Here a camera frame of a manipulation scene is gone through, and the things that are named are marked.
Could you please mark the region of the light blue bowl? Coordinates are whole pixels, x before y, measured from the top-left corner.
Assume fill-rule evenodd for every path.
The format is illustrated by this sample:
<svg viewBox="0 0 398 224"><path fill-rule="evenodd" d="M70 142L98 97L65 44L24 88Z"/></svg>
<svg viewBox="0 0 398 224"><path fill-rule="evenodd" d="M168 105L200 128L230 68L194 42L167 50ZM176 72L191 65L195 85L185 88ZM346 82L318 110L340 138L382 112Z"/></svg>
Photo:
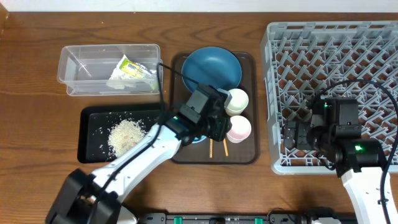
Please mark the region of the light blue bowl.
<svg viewBox="0 0 398 224"><path fill-rule="evenodd" d="M206 136L201 136L200 138L195 138L192 143L196 144L196 143L204 141L205 139L206 139Z"/></svg>

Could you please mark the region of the white cup pink inside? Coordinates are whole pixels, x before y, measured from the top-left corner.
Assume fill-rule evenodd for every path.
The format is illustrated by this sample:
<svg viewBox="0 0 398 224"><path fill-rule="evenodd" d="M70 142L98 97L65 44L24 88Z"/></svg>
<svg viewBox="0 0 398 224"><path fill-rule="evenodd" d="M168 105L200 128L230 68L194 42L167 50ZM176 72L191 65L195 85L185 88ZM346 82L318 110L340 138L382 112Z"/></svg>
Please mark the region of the white cup pink inside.
<svg viewBox="0 0 398 224"><path fill-rule="evenodd" d="M227 139L232 143L240 143L251 133L251 124L244 116L230 117L231 129L227 132Z"/></svg>

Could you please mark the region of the white cup green inside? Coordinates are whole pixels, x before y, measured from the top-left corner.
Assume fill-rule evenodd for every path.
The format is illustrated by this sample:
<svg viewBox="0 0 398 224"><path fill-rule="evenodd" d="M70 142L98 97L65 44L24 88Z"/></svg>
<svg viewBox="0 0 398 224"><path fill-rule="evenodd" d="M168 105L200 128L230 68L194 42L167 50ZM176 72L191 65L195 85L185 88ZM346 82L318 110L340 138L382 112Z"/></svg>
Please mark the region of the white cup green inside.
<svg viewBox="0 0 398 224"><path fill-rule="evenodd" d="M248 94L239 88L229 90L231 94L231 100L227 105L225 111L230 116L240 115L248 106L249 97Z"/></svg>

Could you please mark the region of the pile of rice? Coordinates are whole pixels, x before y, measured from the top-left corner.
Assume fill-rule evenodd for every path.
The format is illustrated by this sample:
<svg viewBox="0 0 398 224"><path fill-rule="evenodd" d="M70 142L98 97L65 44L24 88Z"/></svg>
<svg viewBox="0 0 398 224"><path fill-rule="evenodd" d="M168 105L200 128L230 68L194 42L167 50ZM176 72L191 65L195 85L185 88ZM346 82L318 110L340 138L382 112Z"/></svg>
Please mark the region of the pile of rice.
<svg viewBox="0 0 398 224"><path fill-rule="evenodd" d="M100 139L105 140L105 143L100 143L96 149L101 155L106 156L106 160L121 157L147 134L143 119L122 118L122 115L132 115L132 113L109 112L100 116L105 119L105 124L110 125L109 128L100 127L96 130Z"/></svg>

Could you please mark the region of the yellow green snack wrapper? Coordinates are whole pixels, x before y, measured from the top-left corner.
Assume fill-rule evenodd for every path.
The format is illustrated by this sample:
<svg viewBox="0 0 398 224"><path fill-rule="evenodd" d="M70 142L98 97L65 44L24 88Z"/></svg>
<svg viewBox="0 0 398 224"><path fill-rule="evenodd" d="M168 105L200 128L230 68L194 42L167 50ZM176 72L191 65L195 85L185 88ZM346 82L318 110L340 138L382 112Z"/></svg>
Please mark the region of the yellow green snack wrapper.
<svg viewBox="0 0 398 224"><path fill-rule="evenodd" d="M152 78L152 74L145 66L134 63L130 61L128 58L123 58L117 66L122 72L133 76L138 79L150 79Z"/></svg>

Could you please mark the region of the white napkin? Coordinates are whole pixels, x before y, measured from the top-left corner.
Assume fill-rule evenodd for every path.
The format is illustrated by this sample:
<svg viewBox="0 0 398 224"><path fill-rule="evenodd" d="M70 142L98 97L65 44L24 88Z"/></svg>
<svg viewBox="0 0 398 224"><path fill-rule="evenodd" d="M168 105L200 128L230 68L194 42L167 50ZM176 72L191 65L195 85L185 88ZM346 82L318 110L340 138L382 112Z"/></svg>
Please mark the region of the white napkin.
<svg viewBox="0 0 398 224"><path fill-rule="evenodd" d="M106 82L106 85L108 87L122 90L125 88L137 88L139 85L148 84L152 89L157 88L157 84L153 83L153 81L156 80L156 74L153 70L149 70L146 66L145 66L146 69L148 69L148 71L150 71L152 74L152 78L150 78L150 79L135 78L133 76L130 76L130 75L122 72L117 66L118 66L118 64L116 65L116 68L113 70L111 76L109 77L108 81Z"/></svg>

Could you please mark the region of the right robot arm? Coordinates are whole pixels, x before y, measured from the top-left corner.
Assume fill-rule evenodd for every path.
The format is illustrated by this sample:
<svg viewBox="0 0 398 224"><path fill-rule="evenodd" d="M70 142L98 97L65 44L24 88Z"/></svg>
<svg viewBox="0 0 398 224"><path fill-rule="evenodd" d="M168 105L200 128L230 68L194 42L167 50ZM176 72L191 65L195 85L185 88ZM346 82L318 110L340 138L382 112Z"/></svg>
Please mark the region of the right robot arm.
<svg viewBox="0 0 398 224"><path fill-rule="evenodd" d="M397 223L397 208L381 143L364 139L354 98L325 98L311 107L311 120L288 121L284 146L316 151L342 180L358 223Z"/></svg>

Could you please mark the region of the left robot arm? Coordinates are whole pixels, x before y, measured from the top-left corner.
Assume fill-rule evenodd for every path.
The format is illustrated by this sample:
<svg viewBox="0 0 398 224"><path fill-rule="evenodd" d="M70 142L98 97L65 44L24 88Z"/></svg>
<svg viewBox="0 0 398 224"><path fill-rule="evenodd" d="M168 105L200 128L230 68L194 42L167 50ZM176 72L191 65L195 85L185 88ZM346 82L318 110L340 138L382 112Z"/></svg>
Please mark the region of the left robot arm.
<svg viewBox="0 0 398 224"><path fill-rule="evenodd" d="M90 174L76 169L65 179L46 223L137 223L122 205L148 174L177 151L205 136L223 141L231 129L225 108L231 93L199 84L186 103L162 110L159 121L128 152Z"/></svg>

